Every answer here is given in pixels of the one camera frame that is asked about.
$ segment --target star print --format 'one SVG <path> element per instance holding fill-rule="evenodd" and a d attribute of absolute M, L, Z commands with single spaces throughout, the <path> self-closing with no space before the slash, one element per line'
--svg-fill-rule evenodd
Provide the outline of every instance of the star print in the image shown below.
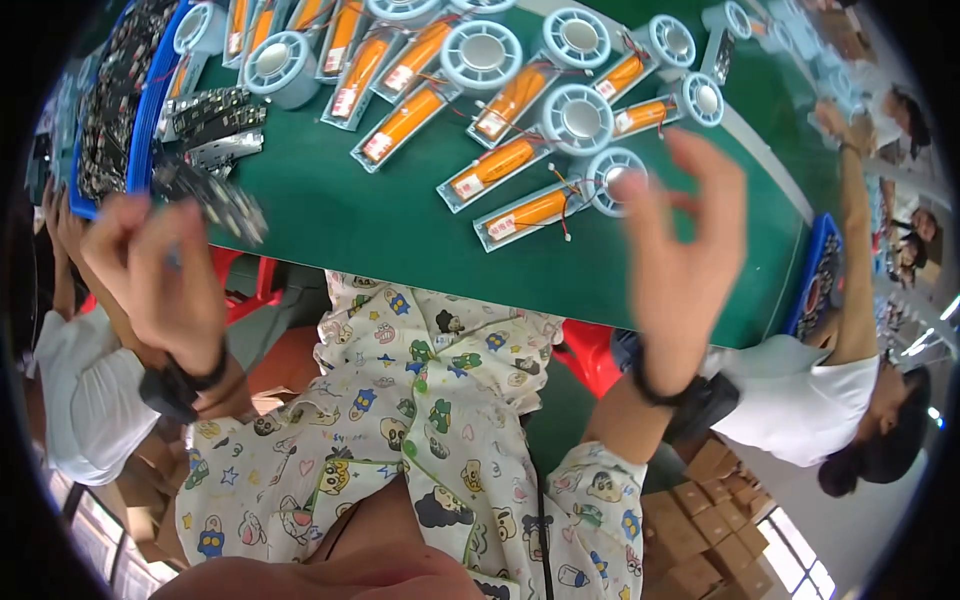
<path fill-rule="evenodd" d="M 224 470 L 224 478 L 220 480 L 220 483 L 229 483 L 233 485 L 233 482 L 236 480 L 237 475 L 240 473 L 233 470 L 233 467 Z"/>

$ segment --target stacked cardboard boxes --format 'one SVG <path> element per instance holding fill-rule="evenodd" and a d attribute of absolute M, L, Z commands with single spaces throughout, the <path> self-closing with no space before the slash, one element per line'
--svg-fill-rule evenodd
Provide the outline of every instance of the stacked cardboard boxes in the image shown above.
<path fill-rule="evenodd" d="M 710 440 L 690 462 L 693 481 L 640 498 L 644 600 L 759 600 L 780 585 L 756 561 L 767 540 L 751 504 L 769 496 L 738 463 Z"/>

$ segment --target orange battery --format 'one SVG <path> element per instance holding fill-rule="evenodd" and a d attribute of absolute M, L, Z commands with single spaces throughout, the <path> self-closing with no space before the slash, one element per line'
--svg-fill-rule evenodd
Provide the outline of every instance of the orange battery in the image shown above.
<path fill-rule="evenodd" d="M 303 5 L 303 10 L 300 11 L 300 18 L 297 19 L 294 29 L 301 31 L 310 27 L 317 16 L 320 15 L 320 5 L 323 2 L 324 0 L 307 0 Z"/>
<path fill-rule="evenodd" d="M 616 115 L 613 125 L 617 134 L 629 133 L 641 127 L 647 127 L 666 118 L 666 104 L 649 102 L 638 107 L 627 108 Z"/>
<path fill-rule="evenodd" d="M 344 78 L 344 84 L 341 85 L 337 98 L 333 102 L 331 111 L 333 116 L 344 118 L 350 116 L 357 97 L 367 88 L 373 73 L 376 72 L 376 67 L 387 54 L 388 48 L 389 44 L 386 40 L 379 37 L 371 37 L 360 44 L 350 64 L 350 70 Z"/>
<path fill-rule="evenodd" d="M 498 139 L 546 85 L 540 69 L 528 64 L 506 84 L 477 120 L 476 129 L 491 140 Z"/>
<path fill-rule="evenodd" d="M 356 29 L 357 21 L 363 13 L 363 3 L 358 0 L 351 0 L 334 15 L 333 32 L 330 40 L 330 49 L 326 52 L 324 61 L 324 73 L 336 74 L 344 68 L 344 60 L 347 58 L 347 47 L 353 39 L 353 30 Z"/>
<path fill-rule="evenodd" d="M 437 21 L 424 29 L 403 58 L 384 77 L 383 84 L 393 91 L 404 89 L 414 76 L 440 52 L 446 35 L 450 33 L 449 23 Z"/>
<path fill-rule="evenodd" d="M 464 202 L 473 198 L 490 183 L 510 175 L 534 156 L 534 147 L 523 137 L 504 144 L 486 158 L 464 171 L 450 186 Z"/>
<path fill-rule="evenodd" d="M 566 205 L 567 191 L 567 188 L 562 187 L 522 204 L 507 214 L 490 219 L 484 224 L 487 233 L 494 240 L 502 240 L 508 235 L 539 225 L 540 222 L 561 214 Z"/>
<path fill-rule="evenodd" d="M 643 62 L 635 53 L 620 62 L 607 79 L 595 84 L 593 87 L 600 92 L 600 95 L 610 100 L 617 92 L 626 88 L 640 75 L 643 74 Z"/>
<path fill-rule="evenodd" d="M 373 162 L 380 162 L 420 123 L 443 108 L 444 104 L 444 99 L 429 85 L 424 87 L 400 105 L 394 116 L 387 119 L 383 127 L 371 136 L 363 146 L 363 154 Z"/>

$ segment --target white wall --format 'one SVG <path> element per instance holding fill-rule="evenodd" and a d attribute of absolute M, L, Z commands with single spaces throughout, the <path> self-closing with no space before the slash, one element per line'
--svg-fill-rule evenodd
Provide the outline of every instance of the white wall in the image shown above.
<path fill-rule="evenodd" d="M 817 468 L 799 468 L 757 448 L 726 440 L 787 513 L 836 584 L 834 598 L 859 586 L 902 521 L 926 467 L 922 453 L 897 482 L 860 481 L 856 492 L 832 498 L 817 484 Z"/>

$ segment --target white shirt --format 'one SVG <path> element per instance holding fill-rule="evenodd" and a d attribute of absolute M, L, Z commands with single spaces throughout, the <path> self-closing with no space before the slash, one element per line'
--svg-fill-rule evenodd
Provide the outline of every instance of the white shirt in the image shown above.
<path fill-rule="evenodd" d="M 874 64 L 865 60 L 855 60 L 849 65 L 851 81 L 869 94 L 864 106 L 870 112 L 876 130 L 876 146 L 883 148 L 903 135 L 903 130 L 893 117 L 883 111 L 887 93 L 893 89 L 893 82 Z"/>
<path fill-rule="evenodd" d="M 849 444 L 870 406 L 879 357 L 821 366 L 830 350 L 775 335 L 744 350 L 714 352 L 740 389 L 740 404 L 713 430 L 800 467 Z"/>
<path fill-rule="evenodd" d="M 177 495 L 187 559 L 302 562 L 339 515 L 402 476 L 423 540 L 487 597 L 545 597 L 538 477 L 517 417 L 538 405 L 562 319 L 327 279 L 333 311 L 314 352 L 323 376 L 246 425 L 188 429 L 191 472 Z M 558 600 L 639 597 L 645 474 L 593 443 L 544 477 Z"/>
<path fill-rule="evenodd" d="M 69 323 L 48 312 L 34 355 L 51 468 L 88 486 L 113 481 L 159 418 L 140 399 L 140 361 L 121 348 L 99 305 Z"/>

